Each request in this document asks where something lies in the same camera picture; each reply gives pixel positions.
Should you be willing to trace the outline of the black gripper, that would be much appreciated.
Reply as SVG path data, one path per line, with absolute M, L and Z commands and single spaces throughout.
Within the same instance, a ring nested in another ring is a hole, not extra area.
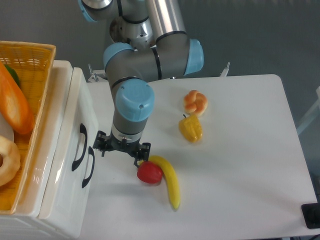
M 105 156 L 105 152 L 119 151 L 133 155 L 134 165 L 139 168 L 141 162 L 149 160 L 151 143 L 143 142 L 140 144 L 140 138 L 129 140 L 125 137 L 117 139 L 111 132 L 110 136 L 105 132 L 98 130 L 93 143 L 93 148 L 101 152 L 101 156 Z

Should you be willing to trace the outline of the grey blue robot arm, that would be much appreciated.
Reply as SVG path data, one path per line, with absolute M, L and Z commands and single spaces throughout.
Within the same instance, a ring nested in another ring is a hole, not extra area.
M 150 82 L 200 71 L 204 52 L 187 36 L 176 0 L 80 0 L 90 22 L 120 20 L 121 39 L 103 53 L 114 114 L 110 134 L 98 131 L 93 148 L 119 151 L 147 161 L 151 144 L 141 142 L 155 94 Z

